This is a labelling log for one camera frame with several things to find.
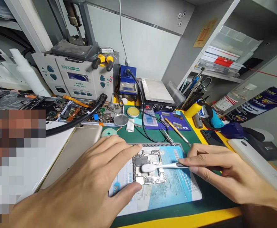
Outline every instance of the white power bank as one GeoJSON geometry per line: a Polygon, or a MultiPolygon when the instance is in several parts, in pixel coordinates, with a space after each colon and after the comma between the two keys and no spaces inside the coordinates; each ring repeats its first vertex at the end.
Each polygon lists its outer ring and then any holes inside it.
{"type": "Polygon", "coordinates": [[[277,190],[277,170],[273,168],[248,142],[230,139],[228,144],[254,171],[277,190]]]}

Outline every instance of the hand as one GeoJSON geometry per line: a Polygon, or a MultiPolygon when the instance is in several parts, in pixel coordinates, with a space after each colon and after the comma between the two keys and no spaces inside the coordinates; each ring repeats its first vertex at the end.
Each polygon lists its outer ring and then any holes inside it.
{"type": "Polygon", "coordinates": [[[238,204],[277,207],[277,191],[226,147],[195,143],[179,162],[238,204]],[[222,176],[211,170],[222,171],[222,176]]]}
{"type": "Polygon", "coordinates": [[[101,138],[55,183],[16,204],[15,227],[109,227],[142,186],[128,184],[113,197],[108,190],[122,167],[140,150],[118,136],[101,138]]]}

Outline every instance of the white spray bottle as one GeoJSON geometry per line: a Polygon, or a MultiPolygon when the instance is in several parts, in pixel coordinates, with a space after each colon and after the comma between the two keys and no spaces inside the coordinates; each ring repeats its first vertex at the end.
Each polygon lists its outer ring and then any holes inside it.
{"type": "Polygon", "coordinates": [[[14,61],[17,63],[17,71],[23,76],[33,92],[39,96],[51,97],[52,93],[38,70],[29,64],[28,60],[21,55],[18,49],[10,49],[10,52],[14,57],[14,61]]]}

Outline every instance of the yellow desk edge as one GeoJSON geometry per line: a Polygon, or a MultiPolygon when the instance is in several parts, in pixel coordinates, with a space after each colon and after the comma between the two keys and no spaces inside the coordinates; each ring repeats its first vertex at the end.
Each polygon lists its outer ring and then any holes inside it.
{"type": "MultiPolygon", "coordinates": [[[[127,105],[134,105],[134,102],[128,101],[127,105]]],[[[202,129],[197,129],[194,126],[194,122],[192,118],[187,118],[187,120],[191,125],[191,128],[198,136],[201,143],[207,144],[205,138],[200,132],[200,130],[207,130],[207,128],[203,127],[202,129]]],[[[222,136],[221,133],[217,133],[217,134],[224,142],[224,144],[228,147],[228,149],[230,149],[231,151],[234,151],[227,143],[228,139],[222,136]]],[[[269,163],[277,170],[277,168],[271,162],[269,163]]],[[[222,209],[217,211],[204,212],[204,213],[195,214],[195,215],[152,220],[152,221],[137,223],[129,226],[123,226],[123,228],[142,228],[142,227],[144,228],[154,228],[154,227],[168,228],[169,227],[170,228],[170,227],[177,227],[177,226],[184,226],[184,225],[188,228],[195,228],[195,227],[201,227],[201,226],[206,226],[209,224],[221,222],[227,219],[232,219],[234,217],[240,216],[241,214],[242,213],[239,207],[233,207],[233,208],[222,209]]]]}

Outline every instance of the desk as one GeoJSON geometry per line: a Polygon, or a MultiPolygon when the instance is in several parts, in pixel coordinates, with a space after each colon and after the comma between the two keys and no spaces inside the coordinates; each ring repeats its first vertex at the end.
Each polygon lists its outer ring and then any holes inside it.
{"type": "MultiPolygon", "coordinates": [[[[128,102],[127,105],[134,105],[134,103],[128,102]]],[[[187,120],[191,126],[192,131],[182,131],[182,133],[184,133],[184,136],[189,140],[189,142],[191,144],[195,142],[207,144],[206,140],[200,133],[201,129],[195,128],[192,118],[187,118],[187,120]]],[[[156,130],[147,130],[147,133],[152,138],[155,140],[163,140],[163,136],[158,135],[155,132],[152,135],[152,131],[154,132],[156,130]]],[[[174,131],[170,131],[169,133],[174,142],[182,144],[185,152],[189,150],[189,146],[174,131]]],[[[128,143],[150,142],[144,136],[143,129],[140,127],[135,127],[135,132],[133,133],[128,133],[126,131],[126,127],[124,127],[118,131],[118,134],[128,143]]],[[[225,145],[232,150],[232,148],[227,143],[227,139],[220,133],[218,133],[218,135],[223,140],[225,145]]],[[[114,220],[111,227],[114,228],[126,226],[127,228],[154,228],[176,227],[184,225],[186,227],[200,227],[241,215],[238,204],[235,204],[229,200],[211,184],[202,180],[198,176],[195,177],[203,194],[203,198],[201,200],[163,207],[147,212],[120,216],[114,220]]]]}

